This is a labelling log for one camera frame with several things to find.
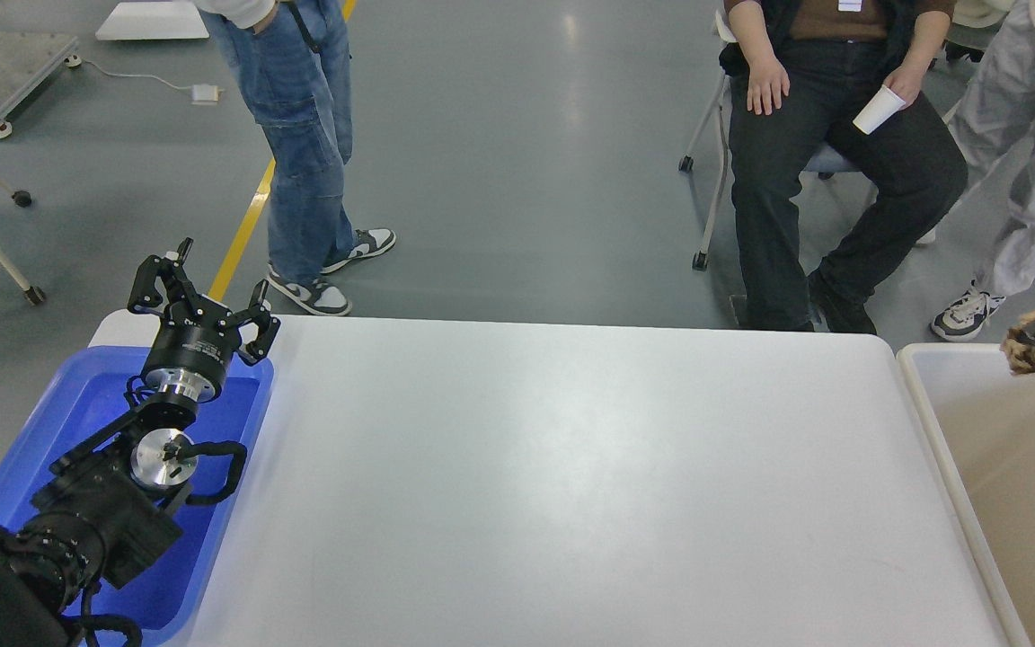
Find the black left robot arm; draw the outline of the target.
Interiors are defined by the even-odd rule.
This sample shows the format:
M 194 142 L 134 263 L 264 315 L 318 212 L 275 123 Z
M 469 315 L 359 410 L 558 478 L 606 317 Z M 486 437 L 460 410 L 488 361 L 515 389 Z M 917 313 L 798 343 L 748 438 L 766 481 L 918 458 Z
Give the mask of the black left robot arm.
M 128 310 L 159 329 L 128 379 L 128 409 L 50 463 L 53 478 L 31 497 L 36 514 L 0 526 L 0 646 L 98 644 L 120 634 L 140 646 L 135 619 L 94 613 L 103 584 L 122 589 L 184 536 L 176 513 L 233 496 L 247 466 L 240 439 L 188 435 L 202 404 L 225 390 L 234 358 L 264 361 L 279 331 L 256 284 L 246 308 L 201 294 L 185 273 L 193 238 L 138 267 Z

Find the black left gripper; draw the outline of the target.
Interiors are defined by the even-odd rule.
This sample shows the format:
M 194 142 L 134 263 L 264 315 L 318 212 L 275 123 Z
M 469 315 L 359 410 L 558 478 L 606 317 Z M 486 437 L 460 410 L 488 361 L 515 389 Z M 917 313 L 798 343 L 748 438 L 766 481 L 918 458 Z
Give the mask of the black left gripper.
M 128 311 L 161 318 L 141 380 L 156 392 L 219 398 L 234 354 L 247 366 L 261 363 L 282 323 L 267 302 L 268 281 L 256 283 L 246 308 L 202 306 L 184 270 L 191 246 L 193 238 L 184 238 L 172 253 L 148 255 L 136 271 Z M 227 329 L 218 324 L 225 319 Z

